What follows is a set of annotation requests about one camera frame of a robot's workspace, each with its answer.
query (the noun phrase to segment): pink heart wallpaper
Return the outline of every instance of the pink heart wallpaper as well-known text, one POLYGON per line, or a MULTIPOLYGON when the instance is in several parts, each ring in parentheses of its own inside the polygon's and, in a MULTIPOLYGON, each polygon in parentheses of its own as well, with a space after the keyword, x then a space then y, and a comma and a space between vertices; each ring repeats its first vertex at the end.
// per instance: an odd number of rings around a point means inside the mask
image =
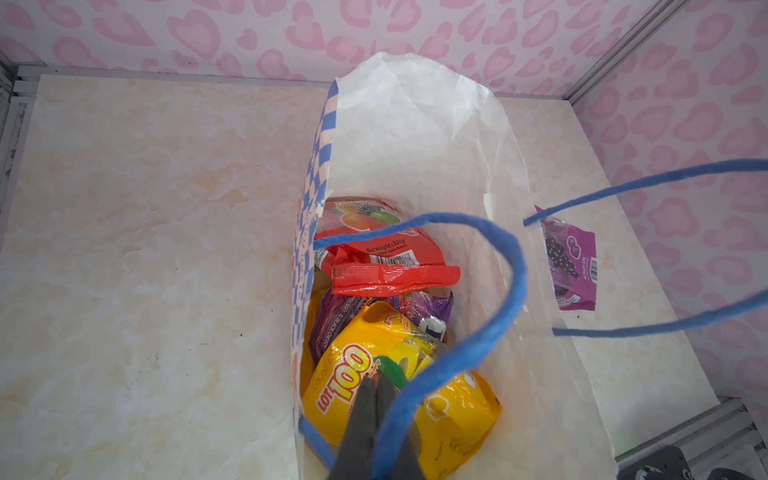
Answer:
POLYGON ((495 91, 563 95, 654 0, 14 0, 12 61, 331 81, 417 52, 495 91))
MULTIPOLYGON (((768 157, 766 89, 768 3, 694 0, 576 111, 620 184, 768 157)), ((701 177, 619 199, 679 317, 768 288, 768 174, 701 177)), ((768 309, 688 338, 715 393, 744 398, 768 438, 768 309)))

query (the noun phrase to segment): blue checkered pattern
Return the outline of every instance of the blue checkered pattern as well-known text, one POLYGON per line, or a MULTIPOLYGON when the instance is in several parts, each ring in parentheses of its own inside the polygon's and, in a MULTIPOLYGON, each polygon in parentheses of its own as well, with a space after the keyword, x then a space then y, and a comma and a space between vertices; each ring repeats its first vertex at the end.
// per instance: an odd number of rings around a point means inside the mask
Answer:
POLYGON ((304 189, 301 196, 299 213, 296 219, 296 235, 293 245, 293 321, 291 323, 290 348, 293 360, 293 404, 294 425, 298 422, 299 407, 299 365, 306 326, 306 310, 312 293, 313 271, 315 267, 312 241, 317 231, 317 221, 323 214, 326 202, 326 185, 331 159, 331 142, 336 131, 336 100, 339 87, 333 82, 328 90, 320 124, 315 133, 315 144, 306 169, 304 189))

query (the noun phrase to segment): grape illustration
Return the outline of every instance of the grape illustration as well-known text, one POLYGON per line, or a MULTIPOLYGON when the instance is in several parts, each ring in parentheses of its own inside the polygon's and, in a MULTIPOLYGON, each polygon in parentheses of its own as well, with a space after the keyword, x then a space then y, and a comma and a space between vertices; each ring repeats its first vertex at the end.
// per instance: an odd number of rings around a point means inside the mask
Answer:
POLYGON ((578 278, 579 276, 576 272, 576 266, 571 262, 571 259, 568 258, 568 255, 565 254, 565 247, 560 245, 549 235, 547 235, 545 244, 547 245, 547 257, 552 260, 552 265, 555 268, 562 269, 568 275, 578 278))
POLYGON ((380 212, 384 210, 383 206, 375 204, 362 204, 359 205, 358 208, 361 214, 368 215, 369 217, 373 212, 380 212))

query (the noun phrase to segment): purple candy package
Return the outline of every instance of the purple candy package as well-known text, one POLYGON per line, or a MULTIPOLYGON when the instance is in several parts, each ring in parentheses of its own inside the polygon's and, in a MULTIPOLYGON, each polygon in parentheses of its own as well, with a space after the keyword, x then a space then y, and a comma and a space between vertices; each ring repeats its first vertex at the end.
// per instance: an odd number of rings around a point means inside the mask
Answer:
POLYGON ((593 310, 598 294, 598 255, 594 233, 554 217, 541 221, 554 296, 560 310, 593 310))
POLYGON ((445 324, 451 316, 453 293, 450 298, 432 296, 425 292, 406 293, 390 298, 370 299, 359 296, 334 295, 333 290, 323 296, 320 312, 310 333, 310 354, 315 365, 331 342, 349 325, 369 301, 383 300, 408 317, 421 331, 443 340, 445 324))

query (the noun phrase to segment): red candy package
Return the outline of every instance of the red candy package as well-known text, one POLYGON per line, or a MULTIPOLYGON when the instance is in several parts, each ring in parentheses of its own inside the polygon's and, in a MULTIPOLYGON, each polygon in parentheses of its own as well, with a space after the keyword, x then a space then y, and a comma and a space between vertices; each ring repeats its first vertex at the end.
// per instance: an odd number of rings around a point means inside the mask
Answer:
MULTIPOLYGON (((404 219, 383 200, 331 198, 315 239, 380 230, 404 219)), ((347 296, 397 296, 455 285, 461 278, 461 270, 445 265, 442 251, 421 228, 315 250, 315 267, 331 276, 334 295, 347 296)))

